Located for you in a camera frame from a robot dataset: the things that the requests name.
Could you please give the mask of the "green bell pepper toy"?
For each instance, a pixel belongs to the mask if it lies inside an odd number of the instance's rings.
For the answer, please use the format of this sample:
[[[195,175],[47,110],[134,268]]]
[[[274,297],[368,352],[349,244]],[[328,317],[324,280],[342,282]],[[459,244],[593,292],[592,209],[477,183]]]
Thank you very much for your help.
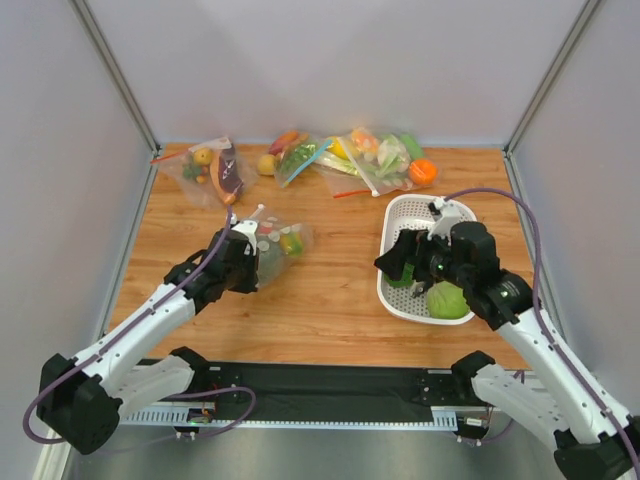
[[[411,262],[394,261],[385,280],[393,288],[409,287],[413,284],[414,265]]]

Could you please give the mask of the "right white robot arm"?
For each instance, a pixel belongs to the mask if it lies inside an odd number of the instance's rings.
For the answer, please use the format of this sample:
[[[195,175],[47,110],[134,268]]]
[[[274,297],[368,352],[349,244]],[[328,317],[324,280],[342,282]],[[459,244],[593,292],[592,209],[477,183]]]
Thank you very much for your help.
[[[462,289],[471,311],[520,354],[545,391],[513,380],[481,351],[454,363],[453,372],[464,391],[544,444],[565,478],[618,479],[639,470],[639,419],[569,351],[528,283],[501,268],[495,239],[482,223],[463,221],[443,236],[403,229],[374,264],[392,281],[411,266],[416,282]]]

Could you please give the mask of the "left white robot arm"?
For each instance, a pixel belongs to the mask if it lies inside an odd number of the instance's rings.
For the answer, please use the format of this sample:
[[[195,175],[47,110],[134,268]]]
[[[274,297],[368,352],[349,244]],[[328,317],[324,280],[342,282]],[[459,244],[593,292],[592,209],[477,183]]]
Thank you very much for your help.
[[[43,366],[36,415],[77,452],[88,455],[121,419],[165,398],[207,395],[208,362],[188,347],[140,367],[162,339],[226,291],[258,289],[255,220],[218,231],[211,244],[175,265],[151,297],[122,324],[71,358]]]

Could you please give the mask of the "polka dot zip bag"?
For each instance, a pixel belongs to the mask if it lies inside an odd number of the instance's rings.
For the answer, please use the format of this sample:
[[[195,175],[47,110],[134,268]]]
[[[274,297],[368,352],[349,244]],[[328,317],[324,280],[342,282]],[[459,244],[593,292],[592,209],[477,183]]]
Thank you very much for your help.
[[[258,289],[272,284],[313,246],[309,224],[285,220],[264,204],[241,221],[246,223],[255,229]]]

